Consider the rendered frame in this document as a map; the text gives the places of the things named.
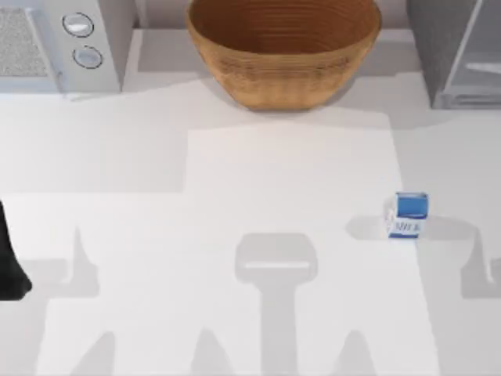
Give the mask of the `white round microwave knob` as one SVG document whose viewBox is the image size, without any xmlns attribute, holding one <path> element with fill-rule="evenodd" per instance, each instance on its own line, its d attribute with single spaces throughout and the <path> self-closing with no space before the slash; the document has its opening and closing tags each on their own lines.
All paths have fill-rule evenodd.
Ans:
<svg viewBox="0 0 501 376">
<path fill-rule="evenodd" d="M 76 38 L 87 38 L 94 31 L 92 19 L 84 13 L 67 14 L 62 23 L 64 30 Z"/>
</svg>

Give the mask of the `brown woven basket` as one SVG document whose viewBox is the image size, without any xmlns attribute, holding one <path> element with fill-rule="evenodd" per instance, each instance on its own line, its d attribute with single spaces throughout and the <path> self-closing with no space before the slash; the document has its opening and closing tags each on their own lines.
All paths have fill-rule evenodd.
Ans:
<svg viewBox="0 0 501 376">
<path fill-rule="evenodd" d="M 362 65 L 375 0 L 191 0 L 186 27 L 217 83 L 250 110 L 310 110 Z"/>
</svg>

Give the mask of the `blue and white milk carton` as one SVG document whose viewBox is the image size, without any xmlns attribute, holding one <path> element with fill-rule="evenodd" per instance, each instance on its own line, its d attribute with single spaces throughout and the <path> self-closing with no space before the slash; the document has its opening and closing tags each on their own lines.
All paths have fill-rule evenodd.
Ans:
<svg viewBox="0 0 501 376">
<path fill-rule="evenodd" d="M 389 238 L 416 239 L 429 212 L 429 196 L 423 192 L 396 192 L 384 204 Z"/>
</svg>

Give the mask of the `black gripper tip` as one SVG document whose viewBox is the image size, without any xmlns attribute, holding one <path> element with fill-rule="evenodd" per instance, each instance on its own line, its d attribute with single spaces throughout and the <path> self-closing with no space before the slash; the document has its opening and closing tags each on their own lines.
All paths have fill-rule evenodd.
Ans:
<svg viewBox="0 0 501 376">
<path fill-rule="evenodd" d="M 28 275 L 17 260 L 0 201 L 0 302 L 20 301 L 32 290 Z"/>
</svg>

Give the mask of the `pale microwave oven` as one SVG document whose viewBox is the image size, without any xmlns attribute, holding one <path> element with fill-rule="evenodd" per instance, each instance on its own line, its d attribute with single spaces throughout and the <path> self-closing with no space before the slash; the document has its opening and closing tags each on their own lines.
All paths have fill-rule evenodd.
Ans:
<svg viewBox="0 0 501 376">
<path fill-rule="evenodd" d="M 135 0 L 40 0 L 56 43 L 56 62 L 64 96 L 120 92 L 128 61 L 135 25 L 138 21 Z M 87 38 L 68 34 L 62 19 L 67 14 L 84 13 L 94 23 Z M 88 70 L 79 67 L 72 52 L 85 45 L 98 49 L 103 64 Z"/>
</svg>

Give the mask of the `speckled microwave door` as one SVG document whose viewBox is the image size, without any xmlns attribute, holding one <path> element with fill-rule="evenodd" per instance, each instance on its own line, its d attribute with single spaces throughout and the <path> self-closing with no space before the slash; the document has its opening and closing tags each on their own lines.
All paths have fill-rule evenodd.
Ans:
<svg viewBox="0 0 501 376">
<path fill-rule="evenodd" d="M 40 0 L 0 0 L 0 93 L 61 92 L 56 43 Z"/>
</svg>

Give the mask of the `pale blue microwave knob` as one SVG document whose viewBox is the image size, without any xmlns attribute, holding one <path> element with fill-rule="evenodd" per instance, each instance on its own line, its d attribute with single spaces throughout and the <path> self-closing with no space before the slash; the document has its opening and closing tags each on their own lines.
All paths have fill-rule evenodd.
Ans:
<svg viewBox="0 0 501 376">
<path fill-rule="evenodd" d="M 89 45 L 85 45 L 72 52 L 74 62 L 84 69 L 95 70 L 103 64 L 102 53 Z"/>
</svg>

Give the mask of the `grey cabinet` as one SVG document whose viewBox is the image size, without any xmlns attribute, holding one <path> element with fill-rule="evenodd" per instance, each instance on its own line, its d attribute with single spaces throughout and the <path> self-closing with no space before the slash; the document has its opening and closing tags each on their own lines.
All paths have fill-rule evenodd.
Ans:
<svg viewBox="0 0 501 376">
<path fill-rule="evenodd" d="M 501 0 L 406 0 L 435 110 L 501 110 Z"/>
</svg>

